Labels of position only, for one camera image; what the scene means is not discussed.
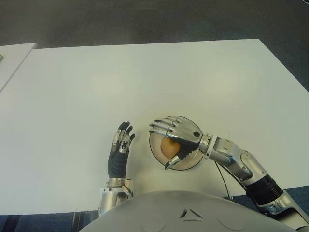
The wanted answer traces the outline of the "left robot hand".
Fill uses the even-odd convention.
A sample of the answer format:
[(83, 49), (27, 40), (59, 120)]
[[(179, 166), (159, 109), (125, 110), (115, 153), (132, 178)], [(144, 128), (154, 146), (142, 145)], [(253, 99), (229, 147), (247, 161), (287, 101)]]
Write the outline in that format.
[(130, 122), (123, 122), (117, 129), (112, 140), (112, 146), (108, 158), (109, 178), (125, 178), (126, 166), (129, 155), (129, 147), (135, 134), (131, 134), (133, 126)]

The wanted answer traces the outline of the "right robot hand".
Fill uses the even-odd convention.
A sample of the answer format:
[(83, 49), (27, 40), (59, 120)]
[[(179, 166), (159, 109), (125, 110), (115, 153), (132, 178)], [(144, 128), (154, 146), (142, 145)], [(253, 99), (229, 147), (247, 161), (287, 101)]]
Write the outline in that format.
[(168, 116), (152, 121), (149, 133), (155, 133), (170, 138), (180, 145), (179, 150), (165, 164), (170, 169), (199, 148), (203, 137), (201, 129), (192, 121), (180, 116)]

